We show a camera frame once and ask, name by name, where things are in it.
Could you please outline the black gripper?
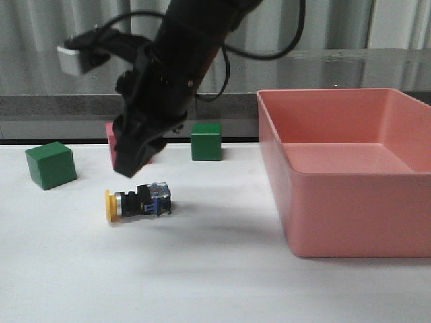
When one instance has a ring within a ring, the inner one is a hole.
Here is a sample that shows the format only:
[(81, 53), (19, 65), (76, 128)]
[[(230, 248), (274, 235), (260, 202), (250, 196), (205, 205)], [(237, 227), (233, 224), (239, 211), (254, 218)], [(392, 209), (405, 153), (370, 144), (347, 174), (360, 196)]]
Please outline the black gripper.
[(204, 76), (204, 45), (141, 45), (134, 51), (132, 70), (116, 84), (125, 102), (114, 121), (116, 172), (132, 178), (165, 148), (164, 134), (183, 124)]

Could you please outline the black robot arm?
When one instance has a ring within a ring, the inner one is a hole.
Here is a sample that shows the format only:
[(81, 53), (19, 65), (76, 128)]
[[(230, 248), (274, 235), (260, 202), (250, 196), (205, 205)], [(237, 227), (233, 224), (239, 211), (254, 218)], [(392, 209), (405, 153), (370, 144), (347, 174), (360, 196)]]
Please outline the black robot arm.
[(171, 1), (151, 44), (117, 81), (124, 111), (114, 121), (116, 172), (131, 178), (166, 145), (227, 35), (259, 1)]

